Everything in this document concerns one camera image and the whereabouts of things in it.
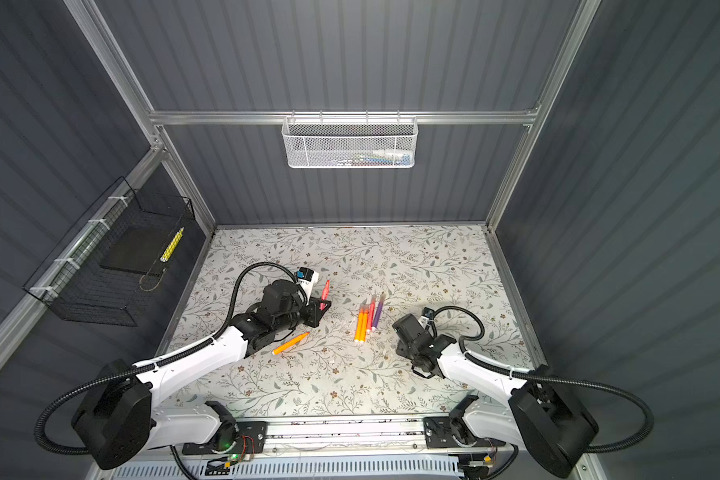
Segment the purple marker pen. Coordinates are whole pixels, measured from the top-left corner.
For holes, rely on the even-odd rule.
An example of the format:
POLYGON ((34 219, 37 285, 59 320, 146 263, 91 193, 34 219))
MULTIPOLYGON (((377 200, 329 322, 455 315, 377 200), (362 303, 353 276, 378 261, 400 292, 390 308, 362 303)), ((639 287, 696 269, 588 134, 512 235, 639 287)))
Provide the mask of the purple marker pen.
POLYGON ((379 324, 379 321, 381 318, 381 313, 382 313, 385 298, 386 298, 386 293, 382 292, 381 295, 379 296, 378 303, 376 304, 376 308, 374 311, 374 316, 373 316, 372 324, 371 324, 372 331, 375 331, 376 329, 378 329, 378 324, 379 324))

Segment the bright orange marker pen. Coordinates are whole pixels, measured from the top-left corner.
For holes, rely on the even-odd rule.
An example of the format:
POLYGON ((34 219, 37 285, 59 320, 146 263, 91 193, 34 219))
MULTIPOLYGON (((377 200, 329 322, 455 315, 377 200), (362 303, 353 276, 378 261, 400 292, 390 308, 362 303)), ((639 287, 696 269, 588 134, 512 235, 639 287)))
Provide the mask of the bright orange marker pen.
POLYGON ((357 340, 360 343, 366 341, 366 333, 368 331, 368 320, 369 320, 370 309, 367 306, 361 308, 358 315, 358 326, 357 326, 357 340))

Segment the yellow orange marker pen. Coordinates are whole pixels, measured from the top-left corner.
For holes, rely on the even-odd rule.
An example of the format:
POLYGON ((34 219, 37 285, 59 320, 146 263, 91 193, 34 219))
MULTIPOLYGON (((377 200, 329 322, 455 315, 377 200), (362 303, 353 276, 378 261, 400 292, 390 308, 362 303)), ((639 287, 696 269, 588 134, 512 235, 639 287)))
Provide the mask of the yellow orange marker pen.
POLYGON ((356 324, 356 330, 355 330, 355 336, 354 341, 356 343, 360 343, 362 341, 362 335, 365 332, 365 308, 362 307, 360 311, 358 312, 358 318, 357 318, 357 324, 356 324))

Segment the pink red marker pen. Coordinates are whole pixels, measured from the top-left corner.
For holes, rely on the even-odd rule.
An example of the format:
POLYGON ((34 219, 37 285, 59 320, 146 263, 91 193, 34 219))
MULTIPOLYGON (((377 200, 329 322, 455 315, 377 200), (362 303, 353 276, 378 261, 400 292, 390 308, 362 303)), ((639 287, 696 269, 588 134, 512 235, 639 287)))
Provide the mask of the pink red marker pen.
POLYGON ((368 311, 367 311, 367 321, 366 321, 366 332, 367 333, 370 333, 374 329, 376 305, 377 305, 377 297, 375 295, 373 295, 371 297, 371 301, 370 301, 368 311))

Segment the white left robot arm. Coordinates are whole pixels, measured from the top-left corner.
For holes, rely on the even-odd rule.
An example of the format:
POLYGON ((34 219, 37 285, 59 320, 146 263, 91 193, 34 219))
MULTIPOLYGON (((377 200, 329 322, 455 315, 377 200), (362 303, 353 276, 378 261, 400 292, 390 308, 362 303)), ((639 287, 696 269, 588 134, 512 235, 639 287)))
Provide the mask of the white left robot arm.
POLYGON ((318 273, 301 268, 296 281, 276 280, 259 302, 233 316, 219 337, 209 336, 166 356, 144 362, 146 372, 107 382, 88 391, 72 427, 103 470, 123 465, 137 454, 180 444, 205 445, 217 454, 251 451, 234 416, 218 401, 170 408, 178 390, 225 365, 237 363, 284 339, 300 325, 315 328, 330 301, 313 296, 318 273))

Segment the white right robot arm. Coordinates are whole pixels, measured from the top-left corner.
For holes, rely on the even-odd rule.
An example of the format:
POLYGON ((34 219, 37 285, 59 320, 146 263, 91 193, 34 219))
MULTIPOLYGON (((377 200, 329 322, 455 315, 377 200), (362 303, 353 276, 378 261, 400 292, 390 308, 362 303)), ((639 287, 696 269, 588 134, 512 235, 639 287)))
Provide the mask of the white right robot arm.
POLYGON ((563 384, 524 380, 524 371, 500 374, 471 361, 449 335, 427 327, 433 312, 406 315, 393 324, 396 352, 424 378, 467 384, 473 392, 447 416, 424 420, 430 448, 511 444, 527 451, 548 473, 567 477, 599 432, 594 417, 563 384))

